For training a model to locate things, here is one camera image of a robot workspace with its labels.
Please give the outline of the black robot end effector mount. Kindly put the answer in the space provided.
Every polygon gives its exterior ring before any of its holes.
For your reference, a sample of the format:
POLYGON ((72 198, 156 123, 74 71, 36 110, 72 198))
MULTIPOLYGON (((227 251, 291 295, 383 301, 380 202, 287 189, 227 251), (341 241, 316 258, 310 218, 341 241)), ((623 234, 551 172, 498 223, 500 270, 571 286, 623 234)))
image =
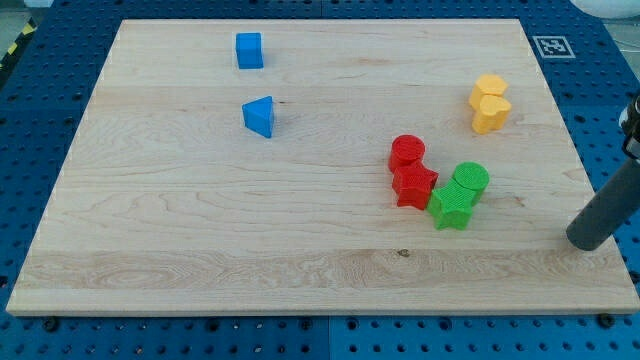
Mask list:
POLYGON ((623 152, 631 159, 639 159, 639 93, 633 94, 629 104, 620 113, 619 125, 624 134, 623 152))

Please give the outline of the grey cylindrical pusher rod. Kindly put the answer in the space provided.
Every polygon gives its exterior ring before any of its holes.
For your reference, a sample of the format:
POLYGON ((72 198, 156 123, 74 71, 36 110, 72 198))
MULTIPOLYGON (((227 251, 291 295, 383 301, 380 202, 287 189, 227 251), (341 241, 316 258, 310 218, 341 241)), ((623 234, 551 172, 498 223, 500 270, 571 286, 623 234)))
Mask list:
POLYGON ((567 239, 580 250, 596 250, 638 210, 639 161, 628 159, 569 224, 567 239))

